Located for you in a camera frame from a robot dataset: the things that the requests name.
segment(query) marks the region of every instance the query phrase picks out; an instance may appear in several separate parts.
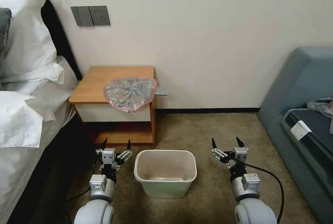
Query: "nightstand drawer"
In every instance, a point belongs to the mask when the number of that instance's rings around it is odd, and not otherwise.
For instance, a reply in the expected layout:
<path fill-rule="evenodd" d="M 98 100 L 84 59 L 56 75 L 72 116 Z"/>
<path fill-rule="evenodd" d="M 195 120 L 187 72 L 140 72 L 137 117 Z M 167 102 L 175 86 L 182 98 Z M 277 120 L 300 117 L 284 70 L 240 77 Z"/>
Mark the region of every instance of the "nightstand drawer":
<path fill-rule="evenodd" d="M 133 112 L 124 112 L 110 104 L 75 104 L 83 122 L 149 122 L 150 107 L 145 105 Z"/>

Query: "bedside table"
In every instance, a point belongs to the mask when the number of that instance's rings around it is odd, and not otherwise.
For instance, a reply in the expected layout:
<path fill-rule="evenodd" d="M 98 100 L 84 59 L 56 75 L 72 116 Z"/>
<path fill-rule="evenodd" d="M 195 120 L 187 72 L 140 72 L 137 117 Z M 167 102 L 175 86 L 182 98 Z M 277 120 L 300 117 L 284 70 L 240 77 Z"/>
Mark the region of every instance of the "bedside table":
<path fill-rule="evenodd" d="M 110 81 L 131 76 L 154 78 L 154 67 L 91 67 L 69 98 L 98 147 L 106 138 L 107 147 L 125 146 L 128 139 L 133 146 L 155 147 L 155 98 L 129 113 L 112 107 L 104 98 L 104 87 Z"/>

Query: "white plastic bin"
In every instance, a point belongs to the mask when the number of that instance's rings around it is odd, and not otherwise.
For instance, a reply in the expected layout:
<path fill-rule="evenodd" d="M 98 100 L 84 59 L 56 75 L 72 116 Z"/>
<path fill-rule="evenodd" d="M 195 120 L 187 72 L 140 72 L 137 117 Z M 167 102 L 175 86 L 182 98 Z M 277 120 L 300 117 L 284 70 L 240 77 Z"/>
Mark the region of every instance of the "white plastic bin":
<path fill-rule="evenodd" d="M 143 150 L 135 159 L 134 176 L 148 197 L 182 198 L 197 177 L 197 166 L 186 150 Z"/>

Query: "white pillow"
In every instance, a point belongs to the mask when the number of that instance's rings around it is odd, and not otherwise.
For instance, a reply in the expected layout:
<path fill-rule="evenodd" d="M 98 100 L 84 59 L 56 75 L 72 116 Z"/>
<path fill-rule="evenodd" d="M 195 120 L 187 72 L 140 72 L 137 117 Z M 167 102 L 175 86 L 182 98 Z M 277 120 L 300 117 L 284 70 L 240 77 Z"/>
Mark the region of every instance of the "white pillow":
<path fill-rule="evenodd" d="M 1 82 L 58 81 L 63 68 L 56 64 L 56 48 L 43 23 L 41 8 L 46 0 L 0 0 L 0 7 L 9 8 L 12 22 L 0 63 Z"/>
<path fill-rule="evenodd" d="M 37 98 L 16 91 L 0 91 L 0 101 L 0 148 L 38 148 L 42 123 L 55 120 L 53 112 Z"/>

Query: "plastic bag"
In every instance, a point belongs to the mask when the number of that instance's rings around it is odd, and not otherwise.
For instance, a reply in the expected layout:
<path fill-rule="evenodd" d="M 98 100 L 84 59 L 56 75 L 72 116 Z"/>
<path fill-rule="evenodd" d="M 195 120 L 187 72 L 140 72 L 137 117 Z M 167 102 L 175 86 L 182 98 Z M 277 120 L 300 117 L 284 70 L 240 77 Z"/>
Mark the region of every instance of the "plastic bag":
<path fill-rule="evenodd" d="M 318 111 L 324 116 L 331 118 L 330 134 L 333 134 L 333 96 L 319 98 L 307 103 L 307 108 Z"/>
<path fill-rule="evenodd" d="M 157 81 L 146 77 L 126 77 L 111 81 L 104 97 L 113 107 L 131 112 L 149 104 L 155 95 Z"/>

